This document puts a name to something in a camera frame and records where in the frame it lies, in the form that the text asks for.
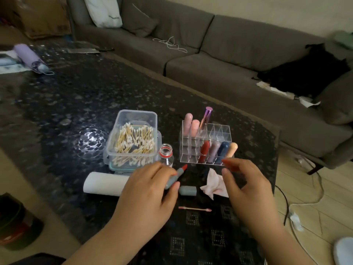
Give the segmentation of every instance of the used cotton swab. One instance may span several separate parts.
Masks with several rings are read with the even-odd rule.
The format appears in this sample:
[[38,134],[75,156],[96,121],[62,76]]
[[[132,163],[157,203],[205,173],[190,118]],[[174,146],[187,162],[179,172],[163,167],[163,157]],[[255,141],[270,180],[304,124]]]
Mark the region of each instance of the used cotton swab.
[[179,206],[179,209],[201,210],[201,211],[206,211],[206,212],[212,211],[212,209],[209,209],[209,208],[201,209],[201,208],[192,208],[192,207],[186,207],[186,206]]

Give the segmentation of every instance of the coffee table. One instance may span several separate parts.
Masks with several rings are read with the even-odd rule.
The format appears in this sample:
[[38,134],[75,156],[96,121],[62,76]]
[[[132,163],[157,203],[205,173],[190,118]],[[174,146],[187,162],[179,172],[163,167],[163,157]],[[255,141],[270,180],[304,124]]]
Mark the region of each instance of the coffee table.
[[[186,86],[128,62],[112,53],[68,54],[66,42],[33,49],[55,75],[32,72],[0,75],[0,147],[26,179],[84,243],[109,221],[117,197],[85,194],[91,171],[111,173],[102,150],[121,109],[154,111],[164,143],[173,147],[178,169],[178,136],[186,113],[227,124],[239,149],[235,157],[252,160],[274,189],[279,128]],[[206,183],[209,167],[189,165],[181,185]],[[213,167],[220,174],[221,167]],[[242,186],[244,180],[235,175]],[[211,208],[212,212],[178,206]],[[131,264],[263,264],[264,257],[229,200],[212,201],[198,189],[196,197],[178,198],[161,231]]]

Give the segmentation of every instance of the gray lipstick cap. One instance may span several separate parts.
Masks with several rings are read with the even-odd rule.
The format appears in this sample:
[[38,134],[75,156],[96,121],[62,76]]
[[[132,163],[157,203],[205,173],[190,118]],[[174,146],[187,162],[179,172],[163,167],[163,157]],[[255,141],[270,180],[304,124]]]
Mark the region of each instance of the gray lipstick cap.
[[179,194],[184,196],[196,196],[197,189],[195,186],[180,186]]

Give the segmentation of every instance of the wall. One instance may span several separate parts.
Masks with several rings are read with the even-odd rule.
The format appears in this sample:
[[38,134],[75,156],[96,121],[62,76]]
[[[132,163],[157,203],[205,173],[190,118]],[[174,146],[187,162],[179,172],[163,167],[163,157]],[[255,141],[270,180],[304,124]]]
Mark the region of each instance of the wall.
[[353,32],[353,0],[170,0],[214,14],[242,17],[327,37]]

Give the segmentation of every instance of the sofa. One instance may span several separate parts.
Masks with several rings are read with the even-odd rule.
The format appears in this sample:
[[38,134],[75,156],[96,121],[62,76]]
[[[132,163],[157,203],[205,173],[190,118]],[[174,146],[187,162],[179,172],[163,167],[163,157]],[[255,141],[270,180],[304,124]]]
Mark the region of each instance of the sofa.
[[[117,0],[120,13],[129,2],[158,20],[150,36],[96,27],[83,0],[68,0],[77,40],[110,46],[119,56],[178,81],[242,111],[280,126],[281,144],[333,169],[353,158],[353,71],[331,83],[306,108],[256,86],[254,77],[307,54],[305,45],[324,43],[353,69],[353,51],[296,30],[251,20],[213,15],[166,0]],[[187,53],[167,48],[168,40]]]

